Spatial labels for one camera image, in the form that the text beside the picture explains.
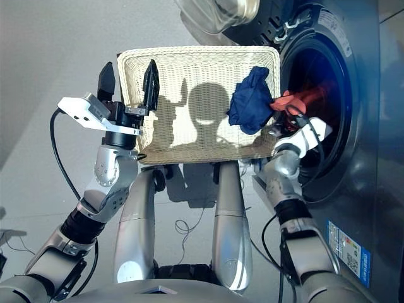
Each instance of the navy blue cloth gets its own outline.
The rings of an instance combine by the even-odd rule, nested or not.
[[[255,66],[241,83],[236,84],[230,101],[230,125],[240,125],[243,133],[255,134],[272,116],[272,97],[265,82],[268,68]]]

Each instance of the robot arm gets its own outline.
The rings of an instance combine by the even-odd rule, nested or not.
[[[322,141],[330,133],[319,118],[310,119]],[[302,285],[307,301],[368,302],[340,275],[336,256],[316,227],[302,197],[299,176],[300,159],[317,145],[306,124],[293,136],[280,139],[274,156],[264,167],[266,195],[279,219],[283,270],[296,284]]]
[[[124,204],[138,174],[138,155],[133,151],[144,116],[157,109],[158,71],[152,60],[145,73],[143,105],[125,109],[112,102],[115,79],[112,64],[100,74],[97,97],[63,98],[58,107],[82,126],[106,130],[98,149],[92,181],[82,199],[62,225],[28,264],[24,275],[0,284],[2,302],[44,303],[63,300],[86,266],[84,257],[94,247],[105,224]]]

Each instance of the blue label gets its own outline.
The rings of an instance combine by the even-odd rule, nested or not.
[[[331,221],[327,222],[326,239],[331,250],[358,277],[360,282],[369,288],[369,277],[371,275],[370,252]]]
[[[363,285],[369,288],[369,277],[371,272],[371,254],[367,249],[362,247],[360,258],[360,277],[359,280]]]

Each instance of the washing machine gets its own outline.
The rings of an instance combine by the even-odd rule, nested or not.
[[[230,27],[224,35],[241,45],[278,49],[282,91],[328,87],[325,101],[307,109],[308,116],[321,117],[333,132],[323,142],[325,161],[304,189],[305,199],[340,257],[343,274],[372,299],[404,302],[404,198],[399,195],[404,151],[394,149],[404,135],[393,127],[391,136],[379,139],[377,1],[260,1],[252,21]],[[378,157],[385,150],[390,150],[388,160]],[[302,183],[316,173],[319,159],[318,150],[302,159]],[[387,166],[395,167],[391,178],[386,177]],[[256,172],[253,183],[260,192],[264,179],[259,162]]]

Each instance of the wicker basket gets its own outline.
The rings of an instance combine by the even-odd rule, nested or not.
[[[270,155],[275,139],[262,130],[244,134],[226,111],[235,85],[253,66],[265,66],[272,97],[280,96],[279,55],[271,47],[190,46],[137,49],[118,58],[126,106],[143,101],[143,75],[154,59],[160,76],[156,113],[145,118],[137,149],[148,165],[217,162]]]

